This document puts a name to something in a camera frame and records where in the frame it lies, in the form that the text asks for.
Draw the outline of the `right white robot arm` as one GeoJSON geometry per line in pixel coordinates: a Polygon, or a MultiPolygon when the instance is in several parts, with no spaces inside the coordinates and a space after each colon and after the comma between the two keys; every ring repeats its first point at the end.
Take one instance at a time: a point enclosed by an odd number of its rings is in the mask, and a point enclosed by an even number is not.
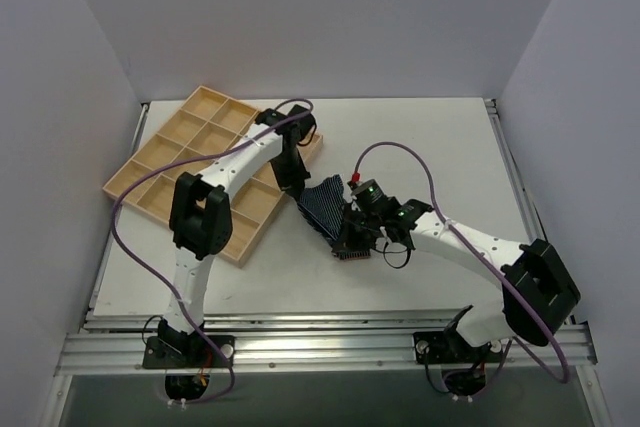
{"type": "Polygon", "coordinates": [[[400,203],[375,180],[351,180],[348,226],[363,246],[377,240],[402,245],[453,262],[493,283],[497,301],[470,305],[445,329],[444,347],[464,360],[479,347],[518,337],[544,347],[581,298],[556,249],[547,241],[530,244],[500,239],[437,214],[417,199],[400,203]]]}

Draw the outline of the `navy striped underwear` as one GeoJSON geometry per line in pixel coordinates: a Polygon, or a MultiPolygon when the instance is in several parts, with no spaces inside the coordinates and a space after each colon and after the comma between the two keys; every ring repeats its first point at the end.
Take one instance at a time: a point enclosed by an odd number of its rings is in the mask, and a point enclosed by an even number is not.
{"type": "Polygon", "coordinates": [[[350,204],[344,198],[344,183],[339,174],[305,188],[296,204],[305,221],[327,242],[334,258],[351,261],[371,257],[370,247],[360,248],[355,237],[349,239],[348,232],[343,232],[343,214],[350,204]]]}

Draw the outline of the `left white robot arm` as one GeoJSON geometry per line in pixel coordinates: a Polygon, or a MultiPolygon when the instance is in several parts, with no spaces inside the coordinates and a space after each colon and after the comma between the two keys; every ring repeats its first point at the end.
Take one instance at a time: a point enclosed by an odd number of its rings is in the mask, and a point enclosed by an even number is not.
{"type": "Polygon", "coordinates": [[[265,163],[270,163],[279,189],[297,200],[310,178],[298,146],[313,131],[309,107],[293,100],[284,114],[267,109],[225,156],[209,167],[184,172],[174,188],[169,227],[175,245],[175,271],[168,311],[158,337],[166,355],[179,366],[194,364],[202,352],[196,330],[204,323],[204,297],[212,262],[233,233],[234,197],[265,163]]]}

